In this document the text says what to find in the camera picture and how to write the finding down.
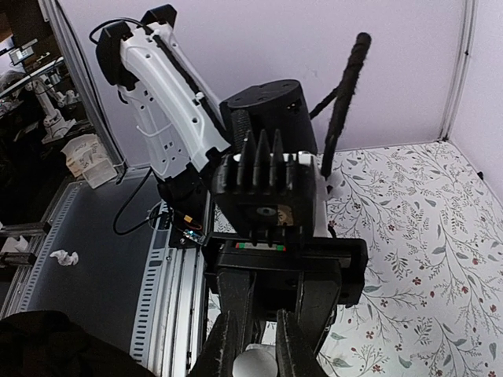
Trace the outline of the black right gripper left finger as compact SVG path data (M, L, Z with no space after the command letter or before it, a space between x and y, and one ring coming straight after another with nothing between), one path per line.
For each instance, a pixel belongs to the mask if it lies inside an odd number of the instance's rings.
M232 311L220 313L190 375L230 377L236 355L237 318Z

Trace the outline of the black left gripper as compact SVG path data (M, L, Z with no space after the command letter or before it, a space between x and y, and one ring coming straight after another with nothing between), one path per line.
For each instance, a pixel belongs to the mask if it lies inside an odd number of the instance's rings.
M261 240L253 245L235 233L210 232L204 241L204 259L207 281L218 291L221 310L233 312L237 319L238 346L247 346L255 336L256 273L252 271L271 277L302 272L295 319L317 356L335 320L337 303L359 303L368 249L362 239L312 237L303 243L276 240L268 245Z

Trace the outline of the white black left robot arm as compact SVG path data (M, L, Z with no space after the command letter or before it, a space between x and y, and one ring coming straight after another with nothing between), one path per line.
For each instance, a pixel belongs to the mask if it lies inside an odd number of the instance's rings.
M90 33L107 82L134 112L161 198L198 243L207 285L237 318L237 349L259 342L290 312L318 352L338 306L358 303L364 240L339 238L327 221L332 170L372 39L358 34L319 150L297 80L250 86L224 101L182 52L172 5L140 20L106 21Z

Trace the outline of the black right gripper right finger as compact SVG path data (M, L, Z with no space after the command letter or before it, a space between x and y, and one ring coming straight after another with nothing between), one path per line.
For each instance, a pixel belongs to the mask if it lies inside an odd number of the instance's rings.
M278 376L326 376L294 314L284 309L277 311L276 360Z

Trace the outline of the white nail polish cap brush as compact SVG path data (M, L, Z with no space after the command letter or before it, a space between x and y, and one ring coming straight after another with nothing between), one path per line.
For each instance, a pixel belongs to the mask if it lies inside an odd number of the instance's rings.
M233 362L233 377L277 377L276 347L250 344Z

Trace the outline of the black sleeved forearm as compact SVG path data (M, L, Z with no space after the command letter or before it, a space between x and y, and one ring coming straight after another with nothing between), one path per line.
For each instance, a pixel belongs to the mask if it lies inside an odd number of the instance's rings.
M152 376L129 353L86 332L60 311L1 320L2 376Z

